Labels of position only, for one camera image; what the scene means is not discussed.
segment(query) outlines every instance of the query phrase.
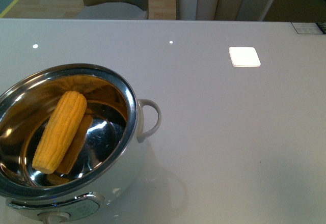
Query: table surface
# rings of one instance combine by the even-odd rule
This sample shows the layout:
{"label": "table surface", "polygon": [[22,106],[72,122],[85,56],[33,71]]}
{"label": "table surface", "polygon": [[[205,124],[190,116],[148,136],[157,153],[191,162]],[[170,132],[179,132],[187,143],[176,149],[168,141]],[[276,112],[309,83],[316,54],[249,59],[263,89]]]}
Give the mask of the table surface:
{"label": "table surface", "polygon": [[[233,67],[231,46],[254,47],[261,66]],[[0,54],[0,94],[92,63],[160,106],[130,188],[71,223],[326,222],[326,35],[275,22],[1,19]],[[4,198],[0,222],[40,223]]]}

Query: white pot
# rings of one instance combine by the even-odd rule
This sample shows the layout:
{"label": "white pot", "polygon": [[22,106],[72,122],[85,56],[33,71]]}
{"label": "white pot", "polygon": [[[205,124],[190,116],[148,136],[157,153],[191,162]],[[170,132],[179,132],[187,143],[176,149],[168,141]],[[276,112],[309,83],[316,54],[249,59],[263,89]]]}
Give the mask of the white pot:
{"label": "white pot", "polygon": [[[69,90],[84,94],[94,123],[72,172],[52,177],[31,161],[53,108]],[[143,132],[143,107],[158,114]],[[136,99],[131,86],[114,71],[71,64],[36,73],[0,97],[0,195],[21,214],[44,223],[83,218],[114,201],[135,179],[146,152],[145,138],[160,126],[156,103]]]}

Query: wooden floor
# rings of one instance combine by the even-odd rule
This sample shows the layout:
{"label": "wooden floor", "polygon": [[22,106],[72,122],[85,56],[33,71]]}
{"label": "wooden floor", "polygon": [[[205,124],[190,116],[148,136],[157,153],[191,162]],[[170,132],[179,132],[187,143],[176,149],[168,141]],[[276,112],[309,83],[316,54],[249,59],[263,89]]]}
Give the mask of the wooden floor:
{"label": "wooden floor", "polygon": [[[175,5],[175,0],[149,0],[149,19],[176,19]],[[4,18],[72,19],[83,7],[83,0],[19,0]]]}

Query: pot rim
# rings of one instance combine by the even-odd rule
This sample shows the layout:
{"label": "pot rim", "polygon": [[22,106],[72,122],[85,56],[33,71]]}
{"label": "pot rim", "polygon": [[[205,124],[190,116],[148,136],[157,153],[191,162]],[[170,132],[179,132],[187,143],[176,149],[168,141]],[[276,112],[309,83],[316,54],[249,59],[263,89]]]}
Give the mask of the pot rim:
{"label": "pot rim", "polygon": [[130,84],[121,75],[111,69],[99,65],[84,63],[54,66],[34,73],[13,85],[0,96],[0,124],[5,117],[6,110],[12,105],[12,102],[10,101],[14,101],[15,97],[18,97],[19,94],[21,94],[26,88],[30,88],[31,86],[41,86],[42,82],[40,81],[45,79],[49,81],[55,80],[57,78],[63,77],[63,75],[90,75],[97,77],[111,83],[121,92],[128,107],[127,124],[123,136],[114,149],[113,153],[99,167],[93,169],[91,172],[85,174],[81,178],[75,179],[62,185],[50,187],[32,187],[19,185],[18,183],[11,181],[2,172],[0,172],[0,195],[6,198],[26,201],[39,201],[51,199],[53,196],[56,198],[61,197],[77,191],[95,181],[106,171],[108,171],[124,153],[127,146],[129,145],[129,142],[135,135],[139,120],[138,103]]}

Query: corn cob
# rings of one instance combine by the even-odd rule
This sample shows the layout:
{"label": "corn cob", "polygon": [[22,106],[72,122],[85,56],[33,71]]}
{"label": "corn cob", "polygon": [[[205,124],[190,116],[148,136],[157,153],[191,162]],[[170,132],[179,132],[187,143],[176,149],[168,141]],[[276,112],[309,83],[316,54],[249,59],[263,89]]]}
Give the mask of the corn cob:
{"label": "corn cob", "polygon": [[63,178],[61,176],[57,176],[55,173],[48,174],[46,176],[46,179],[49,181],[49,183],[53,185],[61,185],[69,182],[68,178]]}
{"label": "corn cob", "polygon": [[86,98],[68,91],[60,98],[37,146],[32,167],[51,174],[59,166],[86,110]]}
{"label": "corn cob", "polygon": [[78,154],[80,153],[85,143],[87,137],[87,130],[92,125],[92,123],[93,117],[91,115],[84,115],[75,137],[73,138],[59,167],[56,169],[57,172],[62,174],[68,174],[71,171],[73,165],[75,164],[78,158]]}

